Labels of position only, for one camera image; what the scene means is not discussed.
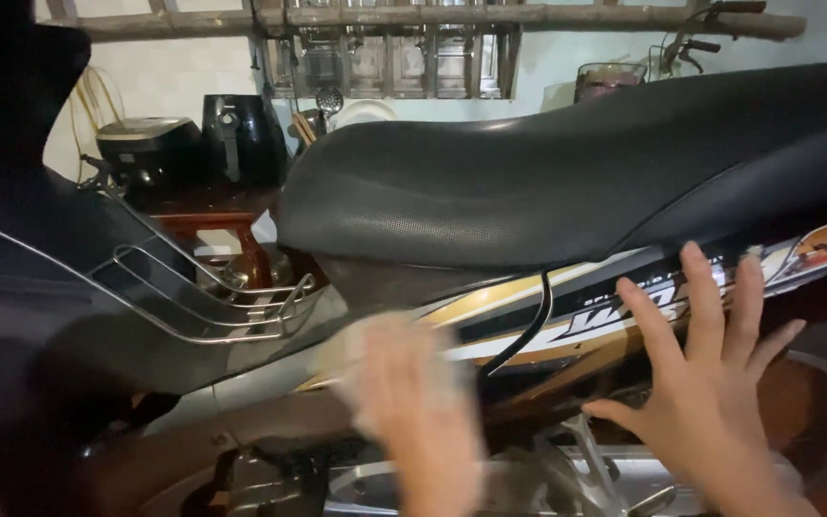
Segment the motorcycle seat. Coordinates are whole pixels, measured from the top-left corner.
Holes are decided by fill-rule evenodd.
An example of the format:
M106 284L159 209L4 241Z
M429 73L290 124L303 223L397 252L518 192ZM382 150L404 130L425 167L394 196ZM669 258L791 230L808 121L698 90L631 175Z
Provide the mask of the motorcycle seat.
M827 63L686 77L554 112L357 124L290 171L279 240L536 270L827 207Z

